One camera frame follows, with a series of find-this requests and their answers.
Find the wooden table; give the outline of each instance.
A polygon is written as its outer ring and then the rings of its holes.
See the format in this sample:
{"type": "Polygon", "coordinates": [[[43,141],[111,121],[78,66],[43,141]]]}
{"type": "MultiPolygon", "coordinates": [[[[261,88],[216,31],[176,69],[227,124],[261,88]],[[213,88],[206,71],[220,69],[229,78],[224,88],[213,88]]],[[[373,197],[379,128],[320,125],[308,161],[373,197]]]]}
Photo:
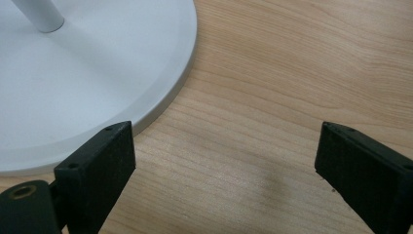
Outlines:
{"type": "MultiPolygon", "coordinates": [[[[134,138],[101,233],[371,233],[314,169],[322,121],[413,158],[411,0],[195,0],[194,68],[134,138]]],[[[0,189],[30,179],[2,177],[0,189]]]]}

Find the black object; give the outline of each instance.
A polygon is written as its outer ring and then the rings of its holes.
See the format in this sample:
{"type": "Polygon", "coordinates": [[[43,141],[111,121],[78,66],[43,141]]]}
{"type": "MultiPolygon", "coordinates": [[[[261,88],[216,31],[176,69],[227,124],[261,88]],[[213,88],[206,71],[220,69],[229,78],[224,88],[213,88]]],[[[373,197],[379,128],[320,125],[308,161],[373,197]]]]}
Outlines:
{"type": "Polygon", "coordinates": [[[354,129],[322,124],[316,170],[375,233],[407,233],[413,161],[354,129]]]}
{"type": "Polygon", "coordinates": [[[135,169],[131,122],[109,126],[55,167],[0,195],[0,233],[97,233],[135,169]]]}

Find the white round base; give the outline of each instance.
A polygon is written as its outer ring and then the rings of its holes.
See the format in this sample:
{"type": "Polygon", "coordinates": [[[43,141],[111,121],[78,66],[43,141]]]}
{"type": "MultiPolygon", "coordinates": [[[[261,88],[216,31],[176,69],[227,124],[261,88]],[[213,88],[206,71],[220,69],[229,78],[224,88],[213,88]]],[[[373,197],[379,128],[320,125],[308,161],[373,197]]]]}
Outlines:
{"type": "Polygon", "coordinates": [[[105,126],[136,135],[183,86],[197,37],[192,0],[54,1],[41,33],[0,6],[0,175],[50,172],[105,126]]]}

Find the tabletop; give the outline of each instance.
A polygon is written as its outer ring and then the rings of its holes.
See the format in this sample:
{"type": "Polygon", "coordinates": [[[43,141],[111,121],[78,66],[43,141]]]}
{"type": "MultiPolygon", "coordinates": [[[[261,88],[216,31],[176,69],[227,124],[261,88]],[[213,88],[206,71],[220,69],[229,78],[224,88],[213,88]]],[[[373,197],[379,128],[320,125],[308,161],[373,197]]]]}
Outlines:
{"type": "MultiPolygon", "coordinates": [[[[413,159],[411,0],[195,0],[198,47],[101,233],[372,233],[314,163],[322,121],[413,159]]],[[[52,174],[1,177],[0,190],[52,174]]]]}

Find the white pole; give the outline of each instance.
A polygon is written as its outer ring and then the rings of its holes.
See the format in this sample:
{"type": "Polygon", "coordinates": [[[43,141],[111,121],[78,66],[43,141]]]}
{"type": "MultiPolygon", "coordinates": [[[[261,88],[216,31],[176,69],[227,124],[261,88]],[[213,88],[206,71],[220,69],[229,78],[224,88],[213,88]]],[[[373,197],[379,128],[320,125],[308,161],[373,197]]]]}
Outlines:
{"type": "Polygon", "coordinates": [[[12,0],[24,15],[41,32],[61,28],[64,18],[51,0],[12,0]]]}

